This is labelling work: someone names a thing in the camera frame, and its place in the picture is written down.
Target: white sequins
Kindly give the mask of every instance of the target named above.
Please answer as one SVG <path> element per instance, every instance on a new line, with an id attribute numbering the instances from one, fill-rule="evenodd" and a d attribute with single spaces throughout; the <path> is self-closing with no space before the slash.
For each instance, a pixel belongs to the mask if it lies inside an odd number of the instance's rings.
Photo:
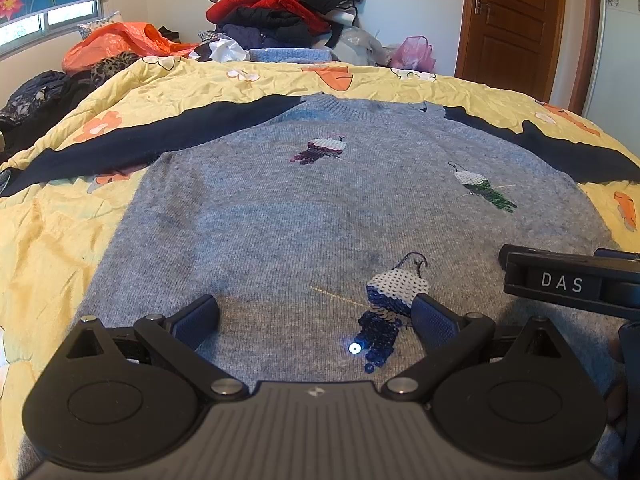
<path id="1" fill-rule="evenodd" d="M 314 139 L 310 140 L 307 144 L 310 148 L 317 150 L 323 150 L 324 152 L 332 152 L 340 155 L 347 147 L 346 142 L 342 142 L 337 139 Z"/>
<path id="2" fill-rule="evenodd" d="M 457 171 L 456 179 L 463 186 L 479 186 L 486 180 L 484 176 L 471 171 Z"/>
<path id="3" fill-rule="evenodd" d="M 409 308 L 411 308 L 417 294 L 429 293 L 427 280 L 402 269 L 393 269 L 377 274 L 367 283 L 367 286 L 372 286 L 388 298 L 402 301 Z"/>

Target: wooden door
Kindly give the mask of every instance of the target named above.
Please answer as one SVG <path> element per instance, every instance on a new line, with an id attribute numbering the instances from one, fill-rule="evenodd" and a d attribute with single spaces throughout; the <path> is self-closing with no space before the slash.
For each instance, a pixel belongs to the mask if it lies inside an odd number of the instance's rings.
<path id="1" fill-rule="evenodd" d="M 465 0 L 456 76 L 548 101 L 563 19 L 564 0 Z"/>

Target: leopard print fabric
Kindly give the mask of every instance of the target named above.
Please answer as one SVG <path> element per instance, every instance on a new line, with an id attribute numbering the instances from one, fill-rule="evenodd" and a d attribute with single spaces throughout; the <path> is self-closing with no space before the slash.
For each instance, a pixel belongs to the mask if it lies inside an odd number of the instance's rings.
<path id="1" fill-rule="evenodd" d="M 139 59 L 140 56 L 133 52 L 122 52 L 117 56 L 103 59 L 92 66 L 91 82 L 96 87 L 102 86 L 118 72 L 122 72 Z"/>

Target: gold thread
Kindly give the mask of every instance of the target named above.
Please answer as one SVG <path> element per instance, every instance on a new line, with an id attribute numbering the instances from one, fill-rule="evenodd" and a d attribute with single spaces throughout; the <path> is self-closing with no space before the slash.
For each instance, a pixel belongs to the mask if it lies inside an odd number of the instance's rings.
<path id="1" fill-rule="evenodd" d="M 316 291 L 316 292 L 319 292 L 320 294 L 326 294 L 326 295 L 328 295 L 328 296 L 329 296 L 329 297 L 331 297 L 331 298 L 335 298 L 335 299 L 337 299 L 337 300 L 346 301 L 347 303 L 351 303 L 351 304 L 353 304 L 353 305 L 357 305 L 357 306 L 364 307 L 364 308 L 366 308 L 367 310 L 369 310 L 369 309 L 371 308 L 371 306 L 370 306 L 370 305 L 365 305 L 365 304 L 362 304 L 362 303 L 358 303 L 357 301 L 353 301 L 353 300 L 350 300 L 349 298 L 345 298 L 345 297 L 343 297 L 343 296 L 339 296 L 338 294 L 334 294 L 334 293 L 332 293 L 332 292 L 329 292 L 328 290 L 322 290 L 322 288 L 317 288 L 316 286 L 311 286 L 311 285 L 309 285 L 309 288 L 310 288 L 311 290 L 314 290 L 314 291 Z"/>

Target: pink plastic bag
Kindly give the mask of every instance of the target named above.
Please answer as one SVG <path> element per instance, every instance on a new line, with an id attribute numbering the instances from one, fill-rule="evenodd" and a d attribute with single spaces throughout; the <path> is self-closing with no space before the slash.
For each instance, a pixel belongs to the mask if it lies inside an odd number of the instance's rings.
<path id="1" fill-rule="evenodd" d="M 404 40 L 391 57 L 391 68 L 433 72 L 436 60 L 431 57 L 433 45 L 424 36 L 411 36 Z"/>

